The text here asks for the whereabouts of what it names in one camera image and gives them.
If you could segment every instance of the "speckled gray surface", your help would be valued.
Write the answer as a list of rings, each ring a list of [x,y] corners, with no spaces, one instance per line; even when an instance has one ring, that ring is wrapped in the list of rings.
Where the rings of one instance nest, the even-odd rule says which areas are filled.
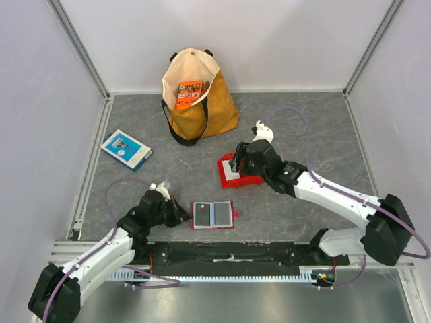
[[[112,227],[104,205],[104,191],[114,180],[140,178],[159,183],[168,180],[180,204],[191,201],[234,201],[240,211],[234,229],[191,230],[189,223],[174,229],[152,229],[151,240],[296,240],[309,241],[323,227],[344,229],[350,222],[310,202],[273,192],[270,187],[246,186],[222,190],[216,162],[234,151],[238,141],[253,138],[251,127],[280,106],[293,106],[305,114],[312,131],[314,170],[329,180],[367,194],[372,193],[364,160],[341,93],[233,94],[240,111],[237,129],[217,137],[201,139],[194,147],[180,146],[170,135],[160,107],[160,95],[117,96],[107,133],[121,129],[150,146],[154,154],[134,173],[100,154],[84,218],[82,240],[99,240]],[[268,125],[273,129],[273,146],[286,160],[305,164],[306,132],[294,112],[280,112]],[[123,216],[138,204],[146,191],[142,184],[117,184],[109,203]]]

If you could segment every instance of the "white cable tray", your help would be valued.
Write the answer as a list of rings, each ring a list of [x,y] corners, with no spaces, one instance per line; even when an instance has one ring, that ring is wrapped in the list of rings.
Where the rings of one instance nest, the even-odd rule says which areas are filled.
[[[166,278],[178,279],[184,282],[202,282],[202,283],[224,283],[227,281],[244,282],[244,283],[315,283],[316,280],[311,278],[312,270],[300,269],[298,276],[165,276]],[[135,278],[134,271],[131,269],[117,270],[108,281],[162,281],[160,279]]]

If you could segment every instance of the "white bag lining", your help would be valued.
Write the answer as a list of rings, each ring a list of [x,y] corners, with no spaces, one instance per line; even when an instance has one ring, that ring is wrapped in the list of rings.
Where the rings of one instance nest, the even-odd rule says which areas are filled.
[[[209,89],[211,89],[219,70],[216,60],[206,52],[194,48],[180,51],[172,60],[162,79],[162,96],[168,108],[175,109],[180,83],[202,81],[202,84],[205,84],[208,81]],[[207,96],[209,89],[192,105],[202,101]]]

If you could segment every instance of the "red box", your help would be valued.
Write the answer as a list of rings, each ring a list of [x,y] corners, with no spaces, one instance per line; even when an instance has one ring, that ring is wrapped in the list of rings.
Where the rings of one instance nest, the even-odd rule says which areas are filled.
[[[242,175],[240,173],[240,178],[237,178],[235,180],[226,180],[226,176],[224,174],[223,170],[223,161],[230,160],[232,157],[234,157],[235,153],[227,153],[225,156],[223,156],[221,159],[217,161],[217,167],[218,171],[220,172],[220,180],[222,181],[222,188],[225,190],[227,188],[240,188],[241,186],[246,185],[260,185],[264,181],[262,178],[260,178],[257,175],[254,176],[247,176]]]

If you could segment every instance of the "orange box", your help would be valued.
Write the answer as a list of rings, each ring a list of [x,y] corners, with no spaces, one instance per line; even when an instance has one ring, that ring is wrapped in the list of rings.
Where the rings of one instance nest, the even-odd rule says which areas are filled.
[[[176,99],[176,109],[185,109],[195,103],[202,92],[202,81],[182,82]]]

